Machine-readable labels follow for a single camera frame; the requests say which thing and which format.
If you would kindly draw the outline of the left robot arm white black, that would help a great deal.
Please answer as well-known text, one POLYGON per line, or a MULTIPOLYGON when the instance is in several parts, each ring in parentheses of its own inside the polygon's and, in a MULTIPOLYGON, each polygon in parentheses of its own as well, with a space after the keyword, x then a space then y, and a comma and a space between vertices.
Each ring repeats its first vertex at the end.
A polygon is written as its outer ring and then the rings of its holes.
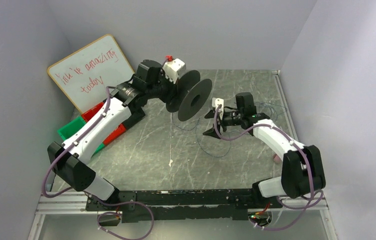
POLYGON ((164 63, 143 60, 127 81, 106 87, 102 108, 76 134, 62 144, 53 142, 48 147, 54 172, 70 188, 85 192, 105 206, 120 202, 120 191, 92 170, 88 163, 94 152, 120 124, 132 118, 150 99, 170 103, 176 98, 177 81, 186 71, 179 58, 167 58, 164 63))

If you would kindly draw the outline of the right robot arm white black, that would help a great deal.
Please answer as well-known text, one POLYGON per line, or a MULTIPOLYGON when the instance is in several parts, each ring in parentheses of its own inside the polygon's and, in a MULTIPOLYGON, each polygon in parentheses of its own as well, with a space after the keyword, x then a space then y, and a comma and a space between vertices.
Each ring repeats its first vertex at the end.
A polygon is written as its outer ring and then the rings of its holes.
POLYGON ((292 199, 314 194, 326 186, 321 153, 314 145, 306 146, 280 129, 266 114, 258 112, 249 92, 235 96, 236 107, 225 106, 221 98, 212 99, 212 109, 205 116, 213 119, 213 127, 205 136, 229 141, 222 136, 227 127, 240 126, 243 135, 261 140, 282 162, 281 175, 253 184, 261 198, 288 196, 292 199))

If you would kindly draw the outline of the black spool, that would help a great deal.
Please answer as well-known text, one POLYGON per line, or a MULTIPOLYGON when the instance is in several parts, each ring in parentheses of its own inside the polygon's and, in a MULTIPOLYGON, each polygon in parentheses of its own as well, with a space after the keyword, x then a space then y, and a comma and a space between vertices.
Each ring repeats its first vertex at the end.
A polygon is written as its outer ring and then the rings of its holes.
POLYGON ((177 113, 178 120, 185 122, 201 110, 211 90, 211 79, 202 80, 199 71, 190 70, 177 81, 176 94, 166 104, 166 110, 170 113, 177 113))

